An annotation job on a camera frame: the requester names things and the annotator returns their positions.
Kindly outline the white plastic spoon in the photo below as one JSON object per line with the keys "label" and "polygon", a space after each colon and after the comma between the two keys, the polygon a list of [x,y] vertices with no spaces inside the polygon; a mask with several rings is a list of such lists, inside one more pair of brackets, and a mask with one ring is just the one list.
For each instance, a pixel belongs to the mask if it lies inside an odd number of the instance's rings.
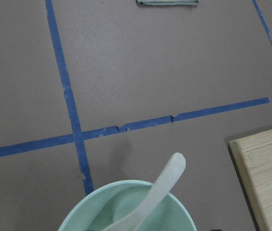
{"label": "white plastic spoon", "polygon": [[174,153],[140,204],[105,231],[136,231],[178,182],[186,167],[183,154]]}

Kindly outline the mint green bowl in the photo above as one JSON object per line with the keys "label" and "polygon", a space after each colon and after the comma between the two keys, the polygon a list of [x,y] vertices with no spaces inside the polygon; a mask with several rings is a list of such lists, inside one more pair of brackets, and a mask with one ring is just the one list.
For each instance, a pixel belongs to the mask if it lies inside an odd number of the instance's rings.
{"label": "mint green bowl", "polygon": [[[122,180],[102,186],[82,199],[67,215],[61,231],[101,231],[125,217],[144,199],[152,184]],[[182,203],[171,193],[150,213],[140,231],[195,231]]]}

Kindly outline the grey folded cloth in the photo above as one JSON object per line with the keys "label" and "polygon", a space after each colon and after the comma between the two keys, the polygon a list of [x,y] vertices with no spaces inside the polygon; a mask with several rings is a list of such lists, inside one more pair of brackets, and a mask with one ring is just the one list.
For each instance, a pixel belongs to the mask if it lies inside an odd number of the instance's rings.
{"label": "grey folded cloth", "polygon": [[198,5],[199,0],[137,0],[138,3],[151,6]]}

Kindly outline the bamboo cutting board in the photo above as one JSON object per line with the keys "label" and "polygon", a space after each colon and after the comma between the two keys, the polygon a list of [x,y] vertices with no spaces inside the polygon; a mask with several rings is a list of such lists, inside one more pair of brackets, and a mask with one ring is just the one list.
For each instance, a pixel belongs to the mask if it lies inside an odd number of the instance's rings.
{"label": "bamboo cutting board", "polygon": [[272,129],[229,146],[259,229],[272,231]]}

